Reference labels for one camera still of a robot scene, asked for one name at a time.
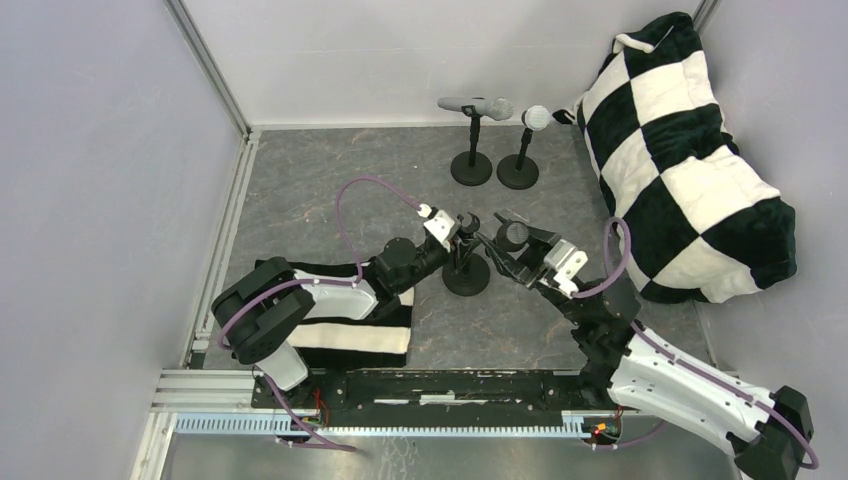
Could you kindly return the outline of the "black mic stand back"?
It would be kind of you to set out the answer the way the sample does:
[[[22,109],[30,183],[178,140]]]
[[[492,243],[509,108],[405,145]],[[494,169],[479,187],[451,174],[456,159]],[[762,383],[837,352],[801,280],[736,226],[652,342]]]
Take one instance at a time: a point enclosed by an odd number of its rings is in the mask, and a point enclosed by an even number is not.
[[[477,232],[464,234],[465,239],[476,238]],[[490,281],[490,269],[486,260],[476,252],[466,265],[454,265],[452,256],[449,263],[442,267],[441,278],[451,293],[471,297],[486,289]]]

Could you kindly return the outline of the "silver grey microphone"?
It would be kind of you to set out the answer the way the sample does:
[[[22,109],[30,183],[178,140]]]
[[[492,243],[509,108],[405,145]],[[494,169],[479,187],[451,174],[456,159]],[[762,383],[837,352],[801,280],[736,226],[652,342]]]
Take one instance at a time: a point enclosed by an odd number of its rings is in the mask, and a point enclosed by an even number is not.
[[[509,120],[514,114],[513,103],[502,97],[495,99],[442,97],[437,100],[437,106],[443,110],[462,113],[467,117],[488,117],[494,121]]]

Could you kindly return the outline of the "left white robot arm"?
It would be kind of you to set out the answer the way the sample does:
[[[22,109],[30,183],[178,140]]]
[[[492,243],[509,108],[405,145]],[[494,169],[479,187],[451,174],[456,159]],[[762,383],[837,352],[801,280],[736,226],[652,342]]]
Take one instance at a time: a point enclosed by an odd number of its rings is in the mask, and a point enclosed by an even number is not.
[[[436,211],[423,228],[421,244],[393,238],[362,265],[257,261],[212,302],[220,346],[284,391],[314,369],[405,366],[416,285],[482,260],[474,252],[477,215]]]

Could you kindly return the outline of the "white microphone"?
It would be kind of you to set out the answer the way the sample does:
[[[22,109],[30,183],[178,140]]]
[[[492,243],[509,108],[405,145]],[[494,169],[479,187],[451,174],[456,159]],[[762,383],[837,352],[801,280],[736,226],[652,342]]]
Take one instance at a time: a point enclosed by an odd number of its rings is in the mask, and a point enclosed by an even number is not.
[[[543,105],[533,105],[521,114],[522,124],[532,132],[544,130],[552,119],[552,114]]]

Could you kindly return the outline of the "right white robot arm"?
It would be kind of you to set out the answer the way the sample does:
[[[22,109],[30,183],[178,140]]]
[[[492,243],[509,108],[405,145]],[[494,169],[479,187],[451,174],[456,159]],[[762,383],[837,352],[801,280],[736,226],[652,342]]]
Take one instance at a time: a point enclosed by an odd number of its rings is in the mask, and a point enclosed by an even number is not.
[[[476,237],[496,270],[537,291],[574,328],[587,362],[579,373],[591,403],[612,403],[672,424],[728,455],[750,479],[794,479],[815,470],[820,459],[808,400],[798,390],[776,391],[747,383],[675,347],[638,320],[640,304],[624,269],[605,247],[607,276],[584,282],[586,253],[561,235],[526,226],[509,235],[515,221],[502,218],[495,238]]]

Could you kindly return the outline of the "black microphone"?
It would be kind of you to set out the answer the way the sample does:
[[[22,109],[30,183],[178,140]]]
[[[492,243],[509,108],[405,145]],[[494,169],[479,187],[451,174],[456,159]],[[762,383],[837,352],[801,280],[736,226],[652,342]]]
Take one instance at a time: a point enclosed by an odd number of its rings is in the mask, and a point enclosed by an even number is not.
[[[520,221],[505,220],[498,228],[495,244],[506,252],[519,252],[527,244],[529,228]]]

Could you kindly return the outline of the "black mic stand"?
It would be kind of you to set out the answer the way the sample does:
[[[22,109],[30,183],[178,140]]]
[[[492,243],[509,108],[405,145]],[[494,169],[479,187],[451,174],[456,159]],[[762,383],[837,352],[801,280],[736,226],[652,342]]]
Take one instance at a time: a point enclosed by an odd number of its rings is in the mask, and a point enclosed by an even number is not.
[[[527,156],[533,131],[525,128],[517,154],[504,157],[497,166],[496,175],[500,183],[512,190],[526,190],[536,184],[539,168],[535,161]]]
[[[464,234],[465,239],[476,238],[477,232]],[[449,263],[442,267],[441,278],[451,293],[471,297],[486,289],[490,281],[490,269],[486,260],[476,252],[466,265],[454,265],[452,256]]]
[[[473,187],[486,183],[492,174],[491,161],[478,153],[482,114],[471,100],[460,107],[470,119],[469,149],[456,155],[450,164],[452,178],[461,185]]]

